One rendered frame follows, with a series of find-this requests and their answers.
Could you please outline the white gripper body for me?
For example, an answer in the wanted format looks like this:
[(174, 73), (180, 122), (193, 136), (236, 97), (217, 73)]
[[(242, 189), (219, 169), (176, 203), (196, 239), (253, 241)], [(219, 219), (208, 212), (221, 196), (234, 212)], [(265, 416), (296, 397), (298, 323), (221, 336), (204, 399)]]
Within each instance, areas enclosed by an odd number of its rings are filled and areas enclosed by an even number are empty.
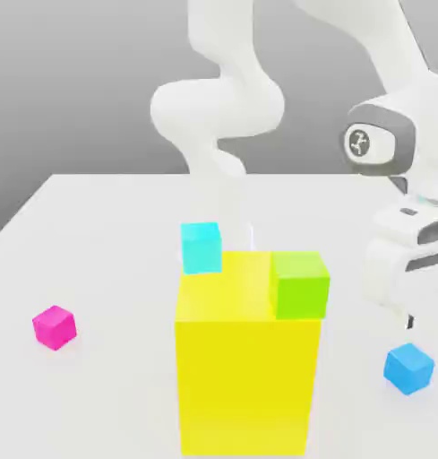
[(438, 242), (407, 246), (385, 238), (374, 238), (367, 245), (363, 270), (365, 296), (393, 313), (408, 313), (395, 296), (404, 273), (438, 264)]

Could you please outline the small blue cube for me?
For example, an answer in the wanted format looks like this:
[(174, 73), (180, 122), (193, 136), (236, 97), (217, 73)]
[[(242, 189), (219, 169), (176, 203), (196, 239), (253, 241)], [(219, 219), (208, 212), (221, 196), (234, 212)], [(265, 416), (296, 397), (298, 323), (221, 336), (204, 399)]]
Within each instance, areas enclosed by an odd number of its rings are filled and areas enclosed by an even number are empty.
[(413, 343), (406, 343), (388, 352), (383, 376), (404, 395), (411, 395), (429, 386), (434, 360)]

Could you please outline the small green cube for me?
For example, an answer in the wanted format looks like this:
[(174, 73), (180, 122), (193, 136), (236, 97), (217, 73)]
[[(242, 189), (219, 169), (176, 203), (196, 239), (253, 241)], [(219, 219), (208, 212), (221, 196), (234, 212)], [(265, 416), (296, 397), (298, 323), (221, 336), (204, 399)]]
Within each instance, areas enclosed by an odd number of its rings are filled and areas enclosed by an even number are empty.
[(269, 298), (277, 319), (324, 319), (329, 289), (330, 274), (319, 252), (271, 252)]

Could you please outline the small cyan cube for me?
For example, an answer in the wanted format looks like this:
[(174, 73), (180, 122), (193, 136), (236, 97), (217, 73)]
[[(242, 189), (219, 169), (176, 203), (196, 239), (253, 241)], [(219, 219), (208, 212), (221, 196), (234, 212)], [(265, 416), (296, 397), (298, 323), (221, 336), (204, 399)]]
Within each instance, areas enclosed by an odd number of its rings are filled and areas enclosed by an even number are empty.
[(180, 231), (184, 273), (220, 273), (222, 238), (218, 223), (182, 223)]

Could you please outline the small magenta cube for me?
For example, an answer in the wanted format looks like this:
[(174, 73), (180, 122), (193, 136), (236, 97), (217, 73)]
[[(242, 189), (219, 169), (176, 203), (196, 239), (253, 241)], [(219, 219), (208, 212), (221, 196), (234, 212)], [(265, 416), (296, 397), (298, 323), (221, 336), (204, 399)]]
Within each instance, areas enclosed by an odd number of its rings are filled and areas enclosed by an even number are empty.
[(56, 305), (33, 317), (32, 324), (37, 340), (53, 351), (77, 336), (73, 313)]

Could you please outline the large yellow box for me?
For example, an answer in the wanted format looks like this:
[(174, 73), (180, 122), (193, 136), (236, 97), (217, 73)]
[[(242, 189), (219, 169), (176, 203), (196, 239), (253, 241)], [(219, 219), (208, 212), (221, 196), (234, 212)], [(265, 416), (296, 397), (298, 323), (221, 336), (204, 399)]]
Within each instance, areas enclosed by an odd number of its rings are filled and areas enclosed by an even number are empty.
[(268, 251), (182, 274), (176, 370), (184, 455), (302, 455), (322, 319), (279, 320)]

